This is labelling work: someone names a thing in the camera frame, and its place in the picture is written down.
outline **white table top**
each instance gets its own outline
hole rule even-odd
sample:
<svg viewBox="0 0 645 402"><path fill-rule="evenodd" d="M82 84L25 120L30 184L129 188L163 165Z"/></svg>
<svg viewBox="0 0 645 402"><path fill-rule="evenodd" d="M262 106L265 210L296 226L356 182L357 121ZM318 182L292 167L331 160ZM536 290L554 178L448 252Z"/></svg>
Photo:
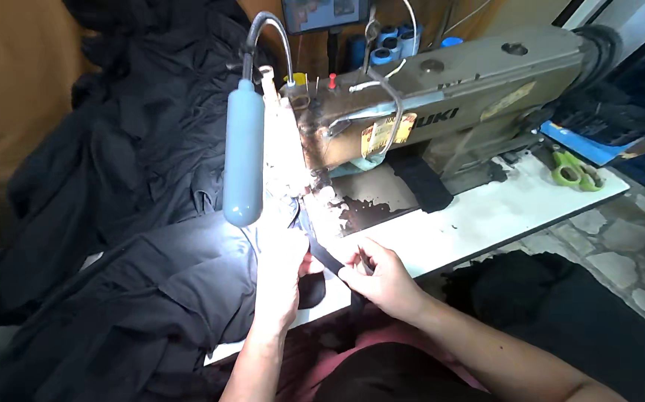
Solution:
<svg viewBox="0 0 645 402"><path fill-rule="evenodd" d="M492 182L457 195L442 211L427 214L416 210L324 245L330 254L343 259L359 237L370 237L396 251L416 278L446 265L468 261L630 188L607 169L599 173L605 180L603 189L580 192L556 185L550 171L538 159L526 155L513 168L507 168L505 182ZM350 289L327 270L325 285L327 294L323 301L298 311L293 326L350 305ZM219 345L205 364L229 357L242 347L243 341Z"/></svg>

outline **lamp shade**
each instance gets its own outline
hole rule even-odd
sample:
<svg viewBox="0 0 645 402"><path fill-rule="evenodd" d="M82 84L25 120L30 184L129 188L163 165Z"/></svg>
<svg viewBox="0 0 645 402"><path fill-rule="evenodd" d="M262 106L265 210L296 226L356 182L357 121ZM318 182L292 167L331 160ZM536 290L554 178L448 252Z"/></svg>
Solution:
<svg viewBox="0 0 645 402"><path fill-rule="evenodd" d="M248 79L228 95L223 215L238 227L254 223L263 211L263 97Z"/></svg>

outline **lamp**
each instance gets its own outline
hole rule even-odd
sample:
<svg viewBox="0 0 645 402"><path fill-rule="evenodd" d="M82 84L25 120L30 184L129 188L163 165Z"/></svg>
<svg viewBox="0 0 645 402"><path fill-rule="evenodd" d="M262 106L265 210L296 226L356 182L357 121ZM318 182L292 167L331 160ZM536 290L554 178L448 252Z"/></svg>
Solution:
<svg viewBox="0 0 645 402"><path fill-rule="evenodd" d="M291 45L280 20L269 12L253 19L243 50L243 76L238 89L228 95L226 154L223 172L223 215L238 227L254 223L263 211L263 97L253 86L253 54L261 29L273 25L282 39L288 62L288 86L292 77Z"/></svg>

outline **hand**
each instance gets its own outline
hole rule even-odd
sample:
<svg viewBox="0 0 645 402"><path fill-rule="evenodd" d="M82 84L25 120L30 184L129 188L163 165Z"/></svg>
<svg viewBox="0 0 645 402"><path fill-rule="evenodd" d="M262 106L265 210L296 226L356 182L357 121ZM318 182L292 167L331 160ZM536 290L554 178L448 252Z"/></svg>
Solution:
<svg viewBox="0 0 645 402"><path fill-rule="evenodd" d="M417 286L397 253L368 238L362 239L359 246L370 257L370 268L375 272L367 275L357 265L360 253L355 248L347 265L338 273L340 279L394 318L409 323L420 315L430 296Z"/></svg>
<svg viewBox="0 0 645 402"><path fill-rule="evenodd" d="M269 234L258 262L256 314L251 335L264 341L285 333L298 311L298 280L324 269L309 253L310 243L300 230Z"/></svg>

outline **juki logo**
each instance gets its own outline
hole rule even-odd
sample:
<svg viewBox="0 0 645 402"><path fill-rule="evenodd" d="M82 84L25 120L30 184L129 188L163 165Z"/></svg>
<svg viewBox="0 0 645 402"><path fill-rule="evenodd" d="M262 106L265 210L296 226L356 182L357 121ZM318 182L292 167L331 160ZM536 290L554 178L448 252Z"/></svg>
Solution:
<svg viewBox="0 0 645 402"><path fill-rule="evenodd" d="M437 114L432 114L431 116L422 117L420 119L417 119L417 122L415 126L412 128L412 130L419 127L428 126L429 124L432 124L432 123L439 123L449 119L453 119L454 117L456 117L457 113L459 113L458 107L456 109L449 109L443 113L437 113Z"/></svg>

